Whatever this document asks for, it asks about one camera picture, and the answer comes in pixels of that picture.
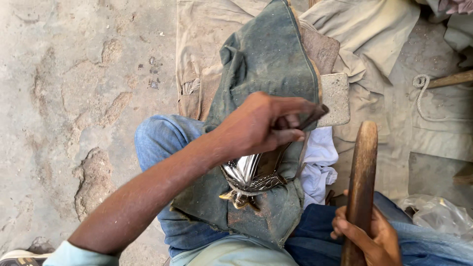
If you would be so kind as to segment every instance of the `blue jeans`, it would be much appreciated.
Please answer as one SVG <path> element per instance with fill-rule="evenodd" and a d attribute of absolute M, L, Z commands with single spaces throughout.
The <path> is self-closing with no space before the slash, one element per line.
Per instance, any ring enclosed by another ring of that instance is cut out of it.
<path fill-rule="evenodd" d="M 141 123 L 135 134 L 135 147 L 143 171 L 184 148 L 201 134 L 203 122 L 179 115 L 155 115 Z M 398 232 L 405 265 L 473 265 L 471 245 L 449 235 L 435 233 L 412 224 L 396 204 L 380 193 L 374 203 Z M 285 249 L 301 266 L 340 265 L 342 240 L 330 238 L 336 207 L 311 204 L 302 214 L 294 237 Z M 169 254 L 175 255 L 205 246 L 228 235 L 204 222 L 190 222 L 169 207 L 158 214 L 166 235 Z"/>

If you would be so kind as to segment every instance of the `wooden handle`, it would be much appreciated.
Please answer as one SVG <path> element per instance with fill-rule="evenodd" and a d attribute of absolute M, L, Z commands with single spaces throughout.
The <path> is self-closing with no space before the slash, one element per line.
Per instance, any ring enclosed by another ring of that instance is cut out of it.
<path fill-rule="evenodd" d="M 378 132 L 376 123 L 364 121 L 358 129 L 356 137 L 346 217 L 347 221 L 360 227 L 368 235 L 371 232 L 377 154 Z M 363 251 L 348 238 L 345 238 L 341 266 L 365 265 Z"/>

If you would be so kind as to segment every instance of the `person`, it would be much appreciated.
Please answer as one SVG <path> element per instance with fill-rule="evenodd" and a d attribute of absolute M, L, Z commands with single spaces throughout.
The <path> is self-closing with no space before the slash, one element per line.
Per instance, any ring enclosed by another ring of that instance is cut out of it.
<path fill-rule="evenodd" d="M 118 265 L 120 253 L 156 215 L 175 266 L 340 265 L 342 236 L 360 247 L 369 266 L 473 265 L 471 245 L 413 225 L 379 193 L 368 232 L 372 238 L 346 221 L 345 207 L 311 204 L 284 249 L 218 232 L 203 222 L 190 223 L 169 210 L 168 203 L 179 192 L 213 167 L 303 141 L 304 133 L 294 129 L 298 114 L 312 110 L 322 112 L 323 107 L 302 98 L 256 92 L 210 133 L 202 134 L 203 122 L 178 115 L 145 120 L 135 135 L 143 173 L 100 204 L 43 265 Z"/>

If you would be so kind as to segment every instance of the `plastic bag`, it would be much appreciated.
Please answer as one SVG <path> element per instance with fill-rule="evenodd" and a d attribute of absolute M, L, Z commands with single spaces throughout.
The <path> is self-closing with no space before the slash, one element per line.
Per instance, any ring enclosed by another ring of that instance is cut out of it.
<path fill-rule="evenodd" d="M 418 210 L 412 217 L 416 225 L 453 234 L 467 241 L 473 239 L 473 220 L 466 209 L 457 207 L 444 198 L 414 194 L 400 200 L 398 205 L 402 210 L 409 206 Z"/>

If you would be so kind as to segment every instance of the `sleeve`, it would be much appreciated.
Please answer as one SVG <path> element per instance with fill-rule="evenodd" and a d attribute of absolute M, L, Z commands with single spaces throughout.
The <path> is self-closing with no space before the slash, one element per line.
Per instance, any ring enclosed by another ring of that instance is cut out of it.
<path fill-rule="evenodd" d="M 118 266 L 118 258 L 81 249 L 63 241 L 43 266 Z"/>

